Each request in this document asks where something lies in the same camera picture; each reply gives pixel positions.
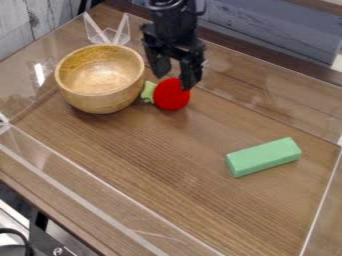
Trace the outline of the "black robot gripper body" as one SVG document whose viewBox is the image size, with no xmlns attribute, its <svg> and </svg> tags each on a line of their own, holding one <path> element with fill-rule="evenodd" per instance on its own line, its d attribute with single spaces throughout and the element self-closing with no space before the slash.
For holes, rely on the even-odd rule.
<svg viewBox="0 0 342 256">
<path fill-rule="evenodd" d="M 205 8 L 196 3 L 148 3 L 150 22 L 140 26 L 142 46 L 164 49 L 169 60 L 178 62 L 185 56 L 201 56 L 204 44 L 196 36 L 197 17 Z"/>
</svg>

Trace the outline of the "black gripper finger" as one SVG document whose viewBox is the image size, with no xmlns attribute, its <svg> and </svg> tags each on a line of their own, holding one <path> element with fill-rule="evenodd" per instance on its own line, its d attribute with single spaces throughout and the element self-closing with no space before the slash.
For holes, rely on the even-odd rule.
<svg viewBox="0 0 342 256">
<path fill-rule="evenodd" d="M 202 62 L 204 59 L 201 56 L 185 56 L 181 59 L 178 79 L 181 81 L 182 90 L 190 90 L 201 80 Z"/>
<path fill-rule="evenodd" d="M 161 78 L 170 70 L 169 56 L 160 47 L 144 45 L 144 50 L 152 73 L 156 78 Z"/>
</svg>

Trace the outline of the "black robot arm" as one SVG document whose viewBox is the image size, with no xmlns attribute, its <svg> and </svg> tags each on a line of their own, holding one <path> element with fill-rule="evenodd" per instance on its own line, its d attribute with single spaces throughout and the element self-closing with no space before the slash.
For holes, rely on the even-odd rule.
<svg viewBox="0 0 342 256">
<path fill-rule="evenodd" d="M 197 17 L 205 10 L 196 10 L 194 0 L 148 0 L 150 22 L 140 25 L 142 47 L 153 75 L 165 76 L 170 60 L 180 66 L 180 87 L 188 91 L 200 82 L 204 66 L 205 44 L 197 38 Z"/>
</svg>

